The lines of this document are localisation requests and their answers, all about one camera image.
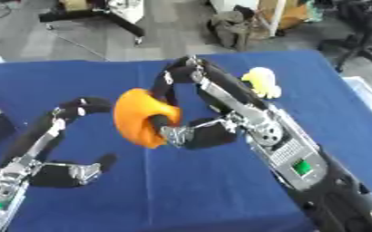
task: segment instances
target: robotic hand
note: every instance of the robotic hand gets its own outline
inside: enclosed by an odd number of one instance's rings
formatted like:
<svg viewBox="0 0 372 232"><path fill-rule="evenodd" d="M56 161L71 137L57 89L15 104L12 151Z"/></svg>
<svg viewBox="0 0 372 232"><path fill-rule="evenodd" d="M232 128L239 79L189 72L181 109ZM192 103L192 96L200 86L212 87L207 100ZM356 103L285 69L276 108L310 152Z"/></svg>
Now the robotic hand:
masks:
<svg viewBox="0 0 372 232"><path fill-rule="evenodd" d="M192 83L220 117L180 126L173 84ZM202 149L235 141L241 131L252 151L321 232L372 232L372 193L329 156L282 109L208 61L183 57L161 72L150 91L130 90L114 120L128 140L147 148L166 141Z"/></svg>
<svg viewBox="0 0 372 232"><path fill-rule="evenodd" d="M20 136L0 163L0 231L6 231L32 186L76 188L107 171L115 156L107 154L92 165L46 162L50 151L64 138L66 126L86 114L109 112L111 105L99 98L79 98L47 112Z"/></svg>

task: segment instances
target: chair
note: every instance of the chair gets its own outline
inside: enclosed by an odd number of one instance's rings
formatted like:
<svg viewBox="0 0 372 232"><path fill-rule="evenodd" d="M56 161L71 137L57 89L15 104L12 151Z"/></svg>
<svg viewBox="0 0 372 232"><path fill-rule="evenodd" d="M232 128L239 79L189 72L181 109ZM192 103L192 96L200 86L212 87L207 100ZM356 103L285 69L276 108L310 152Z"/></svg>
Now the chair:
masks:
<svg viewBox="0 0 372 232"><path fill-rule="evenodd" d="M318 46L322 51L325 45L348 49L338 59L336 70L343 72L345 62L355 56L362 56L372 62L372 1L344 1L338 4L339 18L350 25L356 34L345 40L324 40Z"/></svg>

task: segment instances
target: orange object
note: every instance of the orange object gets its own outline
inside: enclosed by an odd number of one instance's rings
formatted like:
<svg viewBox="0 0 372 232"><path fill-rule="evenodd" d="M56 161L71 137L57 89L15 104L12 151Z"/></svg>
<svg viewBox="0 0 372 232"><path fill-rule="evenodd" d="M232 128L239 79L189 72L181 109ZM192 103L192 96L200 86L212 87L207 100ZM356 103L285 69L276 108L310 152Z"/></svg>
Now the orange object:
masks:
<svg viewBox="0 0 372 232"><path fill-rule="evenodd" d="M132 89L115 103L113 117L123 137L137 145L155 149L166 143L148 118L165 115L175 125L181 121L181 109L154 99L148 91Z"/></svg>

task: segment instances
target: blue tablecloth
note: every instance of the blue tablecloth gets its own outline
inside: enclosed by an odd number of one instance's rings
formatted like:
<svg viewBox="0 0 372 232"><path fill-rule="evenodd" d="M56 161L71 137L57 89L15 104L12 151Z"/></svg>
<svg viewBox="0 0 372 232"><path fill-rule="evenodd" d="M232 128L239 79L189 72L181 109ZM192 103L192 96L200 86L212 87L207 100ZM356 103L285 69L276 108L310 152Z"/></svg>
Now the blue tablecloth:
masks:
<svg viewBox="0 0 372 232"><path fill-rule="evenodd" d="M234 75L272 69L285 108L326 151L372 190L372 113L318 53L208 55ZM167 62L0 64L0 108L21 130L44 111L78 96L115 101L149 88ZM178 86L184 120L210 116L188 85ZM0 144L0 154L12 138ZM78 189L30 188L16 231L310 231L311 224L243 140L207 150L147 150L124 140L111 115L77 121L52 158L91 163L120 158L111 172Z"/></svg>

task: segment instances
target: floor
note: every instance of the floor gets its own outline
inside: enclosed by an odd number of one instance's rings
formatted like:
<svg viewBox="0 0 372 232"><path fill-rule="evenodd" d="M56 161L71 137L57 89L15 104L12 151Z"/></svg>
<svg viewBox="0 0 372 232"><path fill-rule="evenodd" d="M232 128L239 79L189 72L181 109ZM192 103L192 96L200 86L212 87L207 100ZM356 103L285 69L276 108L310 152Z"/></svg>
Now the floor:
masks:
<svg viewBox="0 0 372 232"><path fill-rule="evenodd" d="M0 55L8 62L46 60L140 61L177 58L193 53L234 53L219 47L204 29L214 13L203 0L146 0L145 17L139 25L147 36L135 47L132 35L104 21L81 20L54 23L47 31L37 14L52 5L49 0L23 0L10 4L13 12L0 19ZM334 16L322 23L302 24L285 37L250 47L251 51L314 49L324 38L344 38L348 28ZM329 60L340 55L326 51ZM372 64L356 58L346 66L345 76L362 76L372 86Z"/></svg>

